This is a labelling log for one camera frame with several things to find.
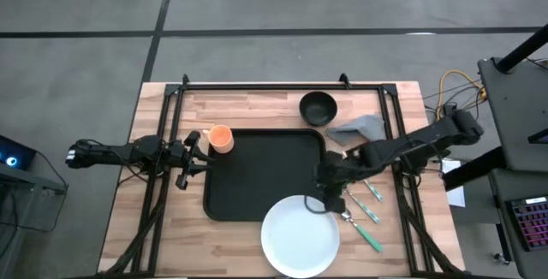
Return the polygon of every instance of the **black serving tray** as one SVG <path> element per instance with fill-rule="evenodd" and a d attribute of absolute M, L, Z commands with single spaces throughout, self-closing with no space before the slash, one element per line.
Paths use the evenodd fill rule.
<path fill-rule="evenodd" d="M 234 148 L 205 175 L 204 211 L 217 221 L 260 222 L 286 197 L 321 199 L 313 181 L 325 141 L 312 129 L 233 129 Z"/>

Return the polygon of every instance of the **wooden tabletop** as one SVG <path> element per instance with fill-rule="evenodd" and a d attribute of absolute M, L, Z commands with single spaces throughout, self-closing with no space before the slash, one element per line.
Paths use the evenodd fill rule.
<path fill-rule="evenodd" d="M 427 125 L 419 84 L 394 83 L 397 84 L 406 130 L 411 132 Z M 131 140 L 156 133 L 164 86 L 165 83 L 143 85 Z M 308 128 L 298 110 L 299 101 L 307 92 L 309 91 L 185 92 L 178 139 L 184 139 L 193 129 L 207 129 L 215 124 L 224 124 L 232 128 Z M 338 105 L 337 116 L 329 127 L 343 125 L 358 116 L 380 116 L 378 94 L 375 91 L 327 92 Z M 397 135 L 390 100 L 388 105 L 394 134 Z M 173 109 L 172 104 L 165 139 L 168 139 Z M 343 151 L 353 146 L 340 146 L 325 136 L 325 128 L 315 129 L 324 135 L 328 150 Z M 200 140 L 200 149 L 207 151 L 207 139 Z M 202 204 L 205 173 L 189 178 L 186 191 L 175 186 L 176 175 L 179 173 L 178 169 L 172 171 L 157 276 L 280 276 L 281 274 L 270 266 L 263 254 L 260 245 L 261 223 L 227 223 L 211 220 L 204 213 Z M 129 172 L 124 170 L 121 178 L 128 175 Z M 372 177 L 370 181 L 383 195 L 382 203 L 374 198 L 363 183 L 356 183 L 350 189 L 380 218 L 380 224 L 375 224 L 348 197 L 344 198 L 356 222 L 382 244 L 383 252 L 375 252 L 351 224 L 337 216 L 341 245 L 335 261 L 320 276 L 409 274 L 390 168 Z M 106 270 L 113 265 L 135 236 L 145 187 L 143 181 L 134 178 L 118 188 L 99 270 Z M 419 193 L 428 232 L 451 262 L 464 269 L 444 185 L 436 172 L 423 174 Z M 143 267 L 146 267 L 149 246 L 150 242 L 147 242 Z M 420 269 L 423 270 L 416 234 L 414 248 Z"/>

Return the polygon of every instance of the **gray floor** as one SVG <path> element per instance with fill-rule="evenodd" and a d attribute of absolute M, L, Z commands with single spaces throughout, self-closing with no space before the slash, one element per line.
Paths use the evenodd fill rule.
<path fill-rule="evenodd" d="M 0 0 L 0 32 L 152 30 L 161 1 Z M 548 0 L 171 0 L 165 29 L 537 27 L 548 21 L 547 5 Z M 183 73 L 195 81 L 334 80 L 346 73 L 351 80 L 417 80 L 429 95 L 438 91 L 446 70 L 477 79 L 479 59 L 502 56 L 529 35 L 162 39 L 152 81 L 179 81 Z M 119 169 L 71 170 L 63 159 L 78 138 L 126 140 L 150 43 L 0 39 L 0 110 L 9 116 L 0 122 L 0 134 L 43 151 L 70 183 L 56 230 L 28 237 L 18 277 L 95 271 Z M 446 88 L 465 82 L 450 76 Z M 485 136 L 477 145 L 454 148 L 453 157 L 471 159 L 498 145 L 487 104 L 479 108 L 479 122 Z M 458 212 L 467 269 L 517 276 L 491 261 L 490 254 L 500 250 L 493 227 L 469 223 Z"/>

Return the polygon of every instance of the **blue light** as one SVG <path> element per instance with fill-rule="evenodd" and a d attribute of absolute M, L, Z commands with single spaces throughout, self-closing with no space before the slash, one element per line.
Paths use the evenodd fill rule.
<path fill-rule="evenodd" d="M 8 164 L 8 166 L 14 167 L 17 164 L 17 158 L 8 157 L 8 159 L 6 159 L 6 163 Z"/>

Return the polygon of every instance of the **cable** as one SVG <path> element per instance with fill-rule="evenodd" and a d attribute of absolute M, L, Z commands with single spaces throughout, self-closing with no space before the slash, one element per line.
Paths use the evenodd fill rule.
<path fill-rule="evenodd" d="M 478 121 L 478 118 L 480 118 L 480 104 L 485 102 L 485 100 L 484 100 L 483 102 L 478 104 L 478 99 L 480 98 L 480 94 L 481 94 L 481 89 L 476 94 L 476 118 L 474 119 L 475 121 Z"/>
<path fill-rule="evenodd" d="M 475 85 L 476 88 L 478 89 L 481 89 L 481 85 L 478 84 L 476 81 L 472 80 L 472 78 L 470 78 L 467 74 L 463 73 L 462 71 L 460 70 L 456 70 L 456 69 L 451 69 L 451 70 L 448 70 L 445 72 L 445 74 L 442 76 L 442 78 L 439 80 L 439 97 L 438 97 L 438 107 L 436 109 L 436 120 L 440 120 L 441 119 L 441 107 L 442 106 L 442 102 L 444 101 L 444 82 L 445 82 L 445 78 L 450 75 L 450 74 L 459 74 L 461 76 L 463 76 L 464 78 L 466 78 L 469 83 Z"/>
<path fill-rule="evenodd" d="M 425 108 L 426 108 L 426 112 L 430 112 L 430 113 L 433 113 L 434 114 L 434 117 L 436 117 L 436 110 L 432 107 L 429 107 L 427 105 L 425 105 Z"/>
<path fill-rule="evenodd" d="M 310 211 L 310 212 L 312 212 L 312 213 L 314 213 L 314 214 L 318 214 L 318 215 L 328 213 L 328 211 L 326 211 L 326 210 L 323 210 L 323 211 L 315 211 L 315 210 L 311 209 L 310 206 L 309 206 L 308 203 L 307 203 L 308 195 L 305 194 L 304 196 L 305 196 L 305 207 L 307 208 L 308 211 Z"/>
<path fill-rule="evenodd" d="M 436 153 L 436 157 L 438 158 L 439 165 L 440 165 L 440 169 L 441 169 L 441 167 L 442 167 L 442 159 L 443 159 L 444 155 L 442 154 L 441 151 L 439 151 L 439 149 L 438 149 L 433 143 L 426 143 L 425 141 L 420 140 L 420 139 L 409 139 L 408 141 L 409 141 L 409 142 L 420 142 L 420 143 L 421 143 L 422 145 L 424 145 L 424 146 L 429 146 L 429 147 L 431 147 L 431 148 L 434 150 L 434 152 Z M 429 170 L 429 168 L 422 168 L 421 173 L 422 173 L 422 171 L 424 171 L 424 170 Z M 417 188 L 418 188 L 419 185 L 420 185 L 421 182 L 422 182 L 422 176 L 421 176 L 420 173 L 417 174 L 417 175 L 414 175 L 414 176 L 415 176 L 415 177 L 419 177 L 419 182 L 417 183 Z"/>
<path fill-rule="evenodd" d="M 475 89 L 476 87 L 475 86 L 469 86 L 467 88 L 463 88 L 461 90 L 459 90 L 459 92 L 456 92 L 455 94 L 453 94 L 453 96 L 451 96 L 449 99 L 447 99 L 447 101 L 445 102 L 445 104 L 442 105 L 441 108 L 444 107 L 444 105 L 446 105 L 447 103 L 449 103 L 451 100 L 453 100 L 455 97 L 457 97 L 458 95 L 464 93 L 465 91 L 468 91 L 468 90 L 472 90 L 472 89 Z"/>
<path fill-rule="evenodd" d="M 453 91 L 453 90 L 456 90 L 457 88 L 460 88 L 460 87 L 463 87 L 463 86 L 467 86 L 467 85 L 469 85 L 469 84 L 473 84 L 474 82 L 478 82 L 478 81 L 480 81 L 480 80 L 481 80 L 481 79 L 477 79 L 477 80 L 474 80 L 474 81 L 472 81 L 472 82 L 467 82 L 467 83 L 462 84 L 462 85 L 459 85 L 459 86 L 451 87 L 450 89 L 447 89 L 447 90 L 445 90 L 445 91 L 443 91 L 443 92 L 437 92 L 437 93 L 434 93 L 434 94 L 432 94 L 432 95 L 428 95 L 428 96 L 426 96 L 426 97 L 423 97 L 422 99 L 428 99 L 428 98 L 432 98 L 432 97 L 434 97 L 434 96 L 437 96 L 437 95 L 439 95 L 439 94 L 443 94 L 443 93 L 446 93 L 446 92 L 451 92 L 451 91 Z"/>
<path fill-rule="evenodd" d="M 132 178 L 134 177 L 138 177 L 140 180 L 142 180 L 143 182 L 148 182 L 146 179 L 144 179 L 142 176 L 140 176 L 139 174 L 133 174 L 133 175 L 130 175 L 128 177 L 126 177 L 125 179 L 121 180 L 118 182 L 118 185 L 116 185 L 117 187 L 119 187 L 120 185 L 122 185 L 124 182 L 126 181 L 129 181 L 131 180 Z"/>
<path fill-rule="evenodd" d="M 420 184 L 421 184 L 421 182 L 422 182 L 422 175 L 420 175 L 420 174 L 418 174 L 418 175 L 404 174 L 404 175 L 405 175 L 407 178 L 410 178 L 410 177 L 413 177 L 413 176 L 418 177 L 418 178 L 419 178 L 419 181 L 417 182 L 417 185 L 416 185 L 416 186 L 417 186 L 417 188 L 419 188 L 419 186 L 420 186 Z M 404 183 L 403 181 L 402 181 L 402 186 L 403 186 L 405 189 L 409 189 L 409 190 L 411 189 L 411 187 L 406 187 L 406 186 L 405 186 L 405 183 Z"/>
<path fill-rule="evenodd" d="M 65 179 L 63 179 L 63 177 L 59 174 L 59 172 L 57 172 L 57 170 L 53 167 L 53 164 L 51 164 L 48 157 L 46 157 L 41 151 L 36 151 L 36 153 L 39 154 L 50 165 L 51 170 L 53 170 L 53 172 L 57 175 L 59 180 L 61 180 L 61 182 L 63 183 L 64 190 L 65 190 L 65 193 L 63 195 L 63 201 L 61 201 L 61 206 L 59 206 L 59 211 L 57 211 L 57 215 L 55 216 L 55 222 L 53 223 L 53 226 L 51 226 L 51 228 L 49 228 L 49 229 L 37 229 L 35 227 L 22 226 L 22 225 L 19 225 L 18 223 L 13 224 L 13 223 L 0 222 L 0 224 L 7 225 L 7 226 L 12 226 L 12 227 L 17 227 L 17 228 L 20 228 L 20 229 L 29 229 L 29 230 L 32 230 L 32 231 L 49 233 L 49 232 L 53 231 L 55 229 L 55 227 L 57 226 L 57 221 L 59 220 L 59 215 L 61 215 L 61 210 L 63 209 L 63 206 L 65 204 L 65 200 L 67 199 L 67 190 L 69 189 L 69 185 L 67 184 Z"/>
<path fill-rule="evenodd" d="M 422 169 L 427 170 L 427 171 L 436 171 L 436 172 L 439 173 L 439 176 L 444 176 L 445 175 L 444 171 L 441 170 L 441 169 L 432 169 L 432 168 L 422 168 Z"/>
<path fill-rule="evenodd" d="M 465 107 L 465 108 L 463 108 L 463 109 L 466 109 L 466 107 L 469 107 L 469 106 L 470 106 L 470 104 L 472 103 L 472 102 L 470 102 L 470 100 L 474 99 L 475 96 L 476 96 L 476 93 L 470 95 L 470 97 L 467 98 L 467 99 L 464 101 L 464 104 L 462 104 L 462 107 Z"/>

